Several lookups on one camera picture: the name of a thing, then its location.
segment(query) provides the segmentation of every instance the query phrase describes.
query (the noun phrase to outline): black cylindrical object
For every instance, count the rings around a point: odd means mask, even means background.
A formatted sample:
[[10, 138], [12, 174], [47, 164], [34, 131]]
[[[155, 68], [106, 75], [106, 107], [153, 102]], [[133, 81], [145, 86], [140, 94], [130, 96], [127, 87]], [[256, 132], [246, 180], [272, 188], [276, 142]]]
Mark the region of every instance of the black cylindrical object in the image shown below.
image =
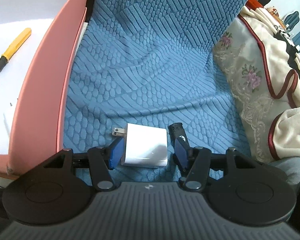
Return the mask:
[[173, 123], [173, 124], [169, 125], [168, 129], [169, 129], [171, 144], [173, 147], [174, 147], [174, 142], [175, 142], [176, 138], [178, 138], [178, 137], [182, 138], [184, 140], [184, 142], [189, 145], [186, 132], [183, 129], [181, 122], [177, 122], [177, 123]]
[[0, 71], [4, 68], [4, 66], [8, 63], [8, 60], [5, 56], [2, 56], [0, 58]]

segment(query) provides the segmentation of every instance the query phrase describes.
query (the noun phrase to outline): white power adapter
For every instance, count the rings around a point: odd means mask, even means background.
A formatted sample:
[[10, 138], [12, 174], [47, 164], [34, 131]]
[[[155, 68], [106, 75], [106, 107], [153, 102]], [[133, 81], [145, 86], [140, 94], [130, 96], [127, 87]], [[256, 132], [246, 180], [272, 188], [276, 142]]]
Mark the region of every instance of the white power adapter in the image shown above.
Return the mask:
[[125, 138], [122, 165], [144, 168], [167, 166], [166, 129], [128, 123], [126, 129], [114, 128], [112, 135]]

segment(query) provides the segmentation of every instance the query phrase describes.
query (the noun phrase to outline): gray ribbed plate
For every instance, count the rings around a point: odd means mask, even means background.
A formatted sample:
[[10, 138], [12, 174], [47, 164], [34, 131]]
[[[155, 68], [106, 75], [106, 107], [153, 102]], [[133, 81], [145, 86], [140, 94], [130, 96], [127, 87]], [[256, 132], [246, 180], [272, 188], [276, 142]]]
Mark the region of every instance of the gray ribbed plate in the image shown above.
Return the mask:
[[115, 191], [97, 194], [70, 221], [45, 227], [13, 222], [0, 239], [297, 240], [300, 235], [286, 223], [250, 228], [229, 222], [202, 195], [185, 192], [176, 182], [123, 182]]

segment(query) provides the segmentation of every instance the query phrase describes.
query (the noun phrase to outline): blue textured blanket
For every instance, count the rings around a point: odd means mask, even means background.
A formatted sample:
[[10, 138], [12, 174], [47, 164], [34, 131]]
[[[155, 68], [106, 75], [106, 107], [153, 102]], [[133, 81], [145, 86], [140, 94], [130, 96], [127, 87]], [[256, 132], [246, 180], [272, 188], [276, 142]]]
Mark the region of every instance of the blue textured blanket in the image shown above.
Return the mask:
[[[113, 127], [182, 122], [191, 146], [250, 154], [226, 78], [211, 49], [246, 0], [95, 0], [71, 72], [64, 144], [109, 145]], [[168, 139], [169, 156], [173, 152]], [[89, 183], [87, 170], [77, 175]], [[160, 169], [119, 166], [116, 181], [178, 179]], [[221, 173], [212, 172], [218, 178]]]

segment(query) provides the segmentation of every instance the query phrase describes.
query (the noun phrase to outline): red piping trim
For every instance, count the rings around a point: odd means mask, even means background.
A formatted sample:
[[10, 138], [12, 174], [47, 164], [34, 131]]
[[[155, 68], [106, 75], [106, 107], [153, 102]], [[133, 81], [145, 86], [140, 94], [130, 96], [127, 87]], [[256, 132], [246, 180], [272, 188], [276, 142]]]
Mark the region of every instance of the red piping trim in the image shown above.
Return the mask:
[[262, 4], [259, 3], [257, 0], [248, 0], [246, 6], [253, 10], [255, 10], [256, 8], [263, 8]]
[[284, 96], [285, 92], [287, 91], [289, 82], [291, 77], [293, 76], [293, 81], [292, 84], [287, 92], [287, 97], [288, 97], [288, 102], [291, 108], [296, 108], [296, 104], [293, 100], [292, 94], [293, 92], [296, 90], [296, 87], [298, 85], [298, 73], [294, 70], [291, 69], [285, 80], [283, 83], [283, 86], [280, 90], [280, 92], [276, 95], [274, 93], [274, 89], [272, 87], [272, 83], [271, 83], [271, 79], [270, 79], [270, 74], [269, 74], [269, 69], [268, 69], [268, 62], [267, 62], [267, 58], [266, 58], [266, 48], [263, 44], [263, 42], [260, 40], [260, 38], [256, 35], [256, 33], [253, 31], [253, 29], [250, 27], [249, 23], [241, 16], [238, 15], [238, 18], [244, 23], [244, 25], [247, 27], [247, 29], [249, 30], [249, 32], [252, 34], [252, 36], [255, 38], [255, 40], [257, 41], [258, 47], [261, 51], [261, 55], [262, 55], [262, 61], [263, 61], [263, 66], [264, 66], [264, 70], [265, 70], [265, 75], [266, 75], [266, 82], [267, 82], [267, 86], [268, 86], [268, 90], [270, 95], [272, 96], [272, 98], [274, 99], [280, 99]]
[[273, 143], [273, 136], [274, 136], [274, 130], [275, 130], [275, 126], [277, 125], [277, 122], [280, 118], [280, 116], [282, 115], [283, 113], [279, 114], [272, 122], [271, 126], [270, 126], [270, 130], [269, 130], [269, 134], [268, 134], [268, 146], [269, 146], [269, 150], [270, 150], [270, 154], [272, 156], [272, 158], [274, 160], [280, 160], [278, 154], [277, 154], [277, 151], [274, 147], [274, 143]]

